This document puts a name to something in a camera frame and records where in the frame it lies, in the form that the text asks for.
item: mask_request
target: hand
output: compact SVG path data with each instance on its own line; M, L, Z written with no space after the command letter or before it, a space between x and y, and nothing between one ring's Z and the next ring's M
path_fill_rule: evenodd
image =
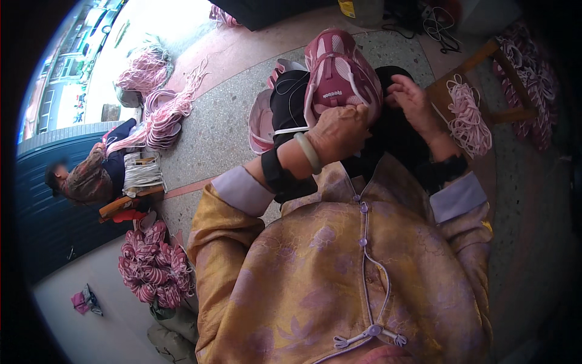
M322 165L348 158L364 148L372 134L368 131L368 108L347 105L327 109L305 133Z
M385 101L391 108L402 108L406 120L427 144L442 134L434 116L426 91L404 75L393 75L394 84L388 87Z

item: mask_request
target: blue door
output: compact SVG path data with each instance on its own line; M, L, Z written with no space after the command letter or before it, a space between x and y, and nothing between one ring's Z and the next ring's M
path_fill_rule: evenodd
M108 220L100 224L99 209L103 204L74 206L62 196L52 197L52 191L44 184L47 164L68 156L72 169L88 156L103 134L59 140L18 157L16 221L20 256L30 284L133 228L131 221L115 224Z

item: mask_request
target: wooden chair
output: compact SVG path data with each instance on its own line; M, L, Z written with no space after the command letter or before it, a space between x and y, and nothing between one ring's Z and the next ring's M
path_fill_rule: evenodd
M481 102L479 109L481 110L481 115L483 120L489 128L492 128L495 124L514 122L520 120L526 120L530 118L535 118L538 116L538 110L531 102L531 98L527 93L526 88L521 83L517 72L505 57L505 54L501 49L499 49L499 43L495 39L489 40L481 49L479 49L471 57L467 58L461 65L459 65L454 70L447 73L445 76L441 77L435 81L432 85L427 87L428 97L431 102L439 109L441 114L448 120L451 121L455 116L449 111L448 105L452 102L449 96L449 92L446 86L448 80L453 80L455 74L459 74L470 87L473 85L467 79L465 75L468 71L472 70L479 63L483 62L487 57L493 56L499 65L505 71L505 74L511 81L517 96L521 100L523 107L511 108L499 112L490 113L485 102ZM435 114L437 119L442 120L440 115ZM446 129L446 123L442 120L444 128Z
M505 71L505 74L511 81L513 87L515 88L516 94L523 107L510 108L507 110L491 113L487 108L487 104L484 100L480 102L479 110L483 117L483 121L487 124L487 127L492 130L496 124L520 121L530 118L535 118L538 116L538 110L531 102L531 98L527 93L526 88L521 83L517 72L505 57L505 54L501 49L499 49L499 44L496 40L489 40L483 47L481 47L475 54L467 58L463 63L461 63L457 68L442 76L440 79L435 81L432 85L426 88L428 93L428 98L436 106L439 112L442 114L447 121L451 121L455 118L455 115L451 113L448 106L452 102L449 90L446 86L448 80L453 80L455 74L459 74L463 79L463 83L467 83L470 87L473 85L469 82L466 73L475 68L479 63L484 61L487 57L493 56L499 62L499 65ZM434 116L439 123L441 123L441 128L448 131L448 127L443 118L433 109ZM496 205L496 161L495 153L489 151L484 156L475 156L471 159L465 151L463 151L465 158L469 161L471 169L477 176L477 179L481 183L481 186L485 190L489 201L489 221L493 223L495 215L495 205Z
M143 163L149 162L153 159L154 158L152 158L152 157L142 158L142 159L136 160L136 163L143 164ZM99 209L99 214L101 215L99 222L103 223L103 222L107 221L108 219L112 218L113 216L119 214L122 211L131 210L132 208L137 207L137 204L139 203L139 200L140 200L139 197L144 197L144 196L148 196L148 195L156 195L156 197L159 197L159 195L163 194L163 192L164 192L164 186L157 185L157 186L152 186L148 189L137 192L135 198L132 198L129 196L123 196L120 199L117 199L117 200L113 201L112 203L109 203L109 204L107 204Z

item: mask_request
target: pink shoe upper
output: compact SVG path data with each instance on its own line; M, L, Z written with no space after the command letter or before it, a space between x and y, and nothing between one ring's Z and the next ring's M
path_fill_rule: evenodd
M341 29L326 29L305 48L311 72L304 117L312 128L328 108L364 104L371 125L382 110L382 86L376 72L358 50L354 38Z

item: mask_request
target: lavender cuff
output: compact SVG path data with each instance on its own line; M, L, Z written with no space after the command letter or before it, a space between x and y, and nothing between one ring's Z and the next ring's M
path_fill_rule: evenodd
M216 177L212 185L224 202L252 217L262 216L275 198L241 165Z
M437 224L468 213L485 201L487 195L473 172L435 193L430 199Z

